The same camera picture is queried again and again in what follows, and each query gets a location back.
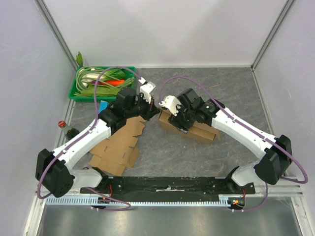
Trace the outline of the large cardboard box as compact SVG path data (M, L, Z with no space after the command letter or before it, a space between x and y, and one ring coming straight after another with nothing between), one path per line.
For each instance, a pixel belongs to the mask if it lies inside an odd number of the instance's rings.
M209 127L204 123L195 122L189 131L184 133L168 122L170 115L170 112L164 110L162 110L159 115L158 120L161 124L161 127L166 131L206 144L211 144L215 139L221 140L221 134L219 130Z

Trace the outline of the small cardboard box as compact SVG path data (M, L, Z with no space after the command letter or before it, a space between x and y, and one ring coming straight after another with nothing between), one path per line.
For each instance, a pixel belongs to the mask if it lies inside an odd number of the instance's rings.
M138 136L142 134L145 120L134 117L111 137L90 150L90 165L115 176L122 176L125 168L132 168L139 154Z

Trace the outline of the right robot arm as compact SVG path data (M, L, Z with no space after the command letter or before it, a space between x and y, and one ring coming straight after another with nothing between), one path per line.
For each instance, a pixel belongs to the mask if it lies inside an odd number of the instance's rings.
M234 138L258 158L231 171L230 178L225 181L230 193L238 193L243 186L259 179L275 185L292 163L288 157L292 153L290 138L285 135L275 137L259 130L234 115L222 103L212 99L204 101L191 88L177 97L165 97L160 105L171 113L168 121L178 130L187 133L195 122L206 124Z

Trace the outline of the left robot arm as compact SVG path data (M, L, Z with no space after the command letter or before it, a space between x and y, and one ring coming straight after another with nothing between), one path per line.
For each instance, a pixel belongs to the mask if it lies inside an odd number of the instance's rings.
M37 158L35 177L38 180L37 193L44 186L56 198L65 195L71 188L91 187L96 193L104 193L108 181L95 169L75 170L74 165L83 155L101 141L111 137L126 125L129 118L141 116L144 120L151 119L159 113L154 104L151 92L154 86L147 83L140 87L124 88L115 101L107 108L96 113L92 123L66 144L49 151L43 149Z

